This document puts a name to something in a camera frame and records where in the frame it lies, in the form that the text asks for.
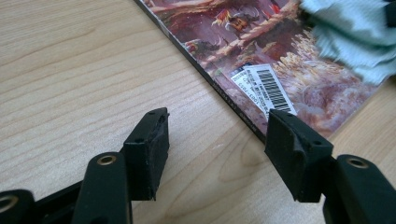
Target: black clamp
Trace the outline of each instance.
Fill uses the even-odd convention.
[[[0,193],[0,223],[133,223],[130,201],[155,200],[168,158],[166,108],[149,111],[120,152],[93,157],[84,179],[37,202],[29,190]]]
[[[396,191],[363,158],[332,157],[332,144],[292,114],[271,110],[265,153],[294,200],[326,197],[326,223],[396,223]]]
[[[395,0],[387,0],[390,2],[385,6],[385,15],[387,17],[387,26],[388,27],[396,27],[396,1]]]

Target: light wood surface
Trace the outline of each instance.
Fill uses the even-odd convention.
[[[393,186],[395,98],[392,78],[331,139],[334,155],[373,161]],[[78,182],[163,106],[169,159],[157,202],[133,202],[134,223],[324,222],[133,1],[0,1],[0,191],[41,199]]]

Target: light blue cloth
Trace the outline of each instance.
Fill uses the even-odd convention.
[[[313,15],[320,56],[344,63],[363,81],[396,74],[396,28],[388,28],[383,0],[303,0]]]

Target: colorful book cover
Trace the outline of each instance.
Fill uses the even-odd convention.
[[[375,92],[320,59],[298,0],[135,0],[250,129],[296,114],[325,137]]]

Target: barcode sticker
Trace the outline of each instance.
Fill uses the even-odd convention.
[[[232,80],[269,118],[270,109],[282,110],[296,115],[296,111],[269,64],[244,66],[244,71],[232,77]]]
[[[257,97],[256,93],[254,92],[253,87],[248,81],[247,71],[242,70],[231,77],[231,79],[261,111],[269,110],[265,104],[261,103],[259,97]]]

